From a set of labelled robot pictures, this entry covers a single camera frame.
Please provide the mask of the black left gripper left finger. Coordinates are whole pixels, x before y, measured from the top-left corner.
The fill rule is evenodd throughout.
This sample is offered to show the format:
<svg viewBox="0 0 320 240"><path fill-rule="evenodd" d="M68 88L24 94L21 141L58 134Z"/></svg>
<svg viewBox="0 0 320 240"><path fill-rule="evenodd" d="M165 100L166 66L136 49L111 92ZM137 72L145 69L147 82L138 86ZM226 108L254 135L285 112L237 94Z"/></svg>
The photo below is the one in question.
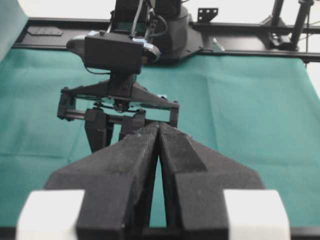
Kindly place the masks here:
<svg viewBox="0 0 320 240"><path fill-rule="evenodd" d="M80 240L127 240L150 223L159 123L53 172L47 190L85 191Z"/></svg>

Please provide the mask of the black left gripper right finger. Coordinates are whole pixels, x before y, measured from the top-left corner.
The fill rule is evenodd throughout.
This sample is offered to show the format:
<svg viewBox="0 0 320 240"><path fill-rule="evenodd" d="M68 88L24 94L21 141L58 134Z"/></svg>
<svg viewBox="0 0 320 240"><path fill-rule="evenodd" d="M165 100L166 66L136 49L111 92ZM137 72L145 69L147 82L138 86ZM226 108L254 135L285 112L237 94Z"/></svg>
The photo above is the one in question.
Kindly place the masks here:
<svg viewBox="0 0 320 240"><path fill-rule="evenodd" d="M167 226L184 240L227 240L223 190L263 190L259 174L166 123L158 138Z"/></svg>

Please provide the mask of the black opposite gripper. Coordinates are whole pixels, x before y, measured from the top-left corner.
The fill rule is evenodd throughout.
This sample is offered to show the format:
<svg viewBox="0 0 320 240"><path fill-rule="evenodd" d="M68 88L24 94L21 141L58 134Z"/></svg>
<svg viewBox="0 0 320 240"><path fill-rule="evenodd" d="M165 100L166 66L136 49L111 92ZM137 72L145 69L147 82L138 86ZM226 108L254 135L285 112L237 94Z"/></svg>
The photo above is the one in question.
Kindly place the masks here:
<svg viewBox="0 0 320 240"><path fill-rule="evenodd" d="M114 123L109 122L110 116L100 108L88 109L85 113L76 110L76 100L94 101L97 107L103 107L103 102L109 103L110 109L119 113L128 112L130 108L140 107L170 111L169 121L172 127L178 126L178 102L171 102L157 96L142 87L136 81L136 74L111 73L110 78L96 84L63 88L60 93L57 117L72 121L85 120L85 133L91 152L99 151L111 144ZM118 140L145 126L146 112L137 111L133 116L123 116Z"/></svg>

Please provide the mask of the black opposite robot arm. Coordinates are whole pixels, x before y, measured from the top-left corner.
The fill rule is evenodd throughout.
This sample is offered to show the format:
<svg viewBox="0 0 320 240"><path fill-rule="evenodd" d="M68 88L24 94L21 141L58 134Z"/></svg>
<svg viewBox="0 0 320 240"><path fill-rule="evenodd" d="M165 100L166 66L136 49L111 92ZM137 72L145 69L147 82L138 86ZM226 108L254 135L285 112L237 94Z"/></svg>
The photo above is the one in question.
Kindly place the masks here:
<svg viewBox="0 0 320 240"><path fill-rule="evenodd" d="M163 43L188 44L178 0L118 0L107 31L70 39L67 49L109 79L63 88L57 116L82 119L91 155L53 172L46 190L80 191L77 240L227 240L224 190L264 190L251 168L177 129L179 104L137 81Z"/></svg>

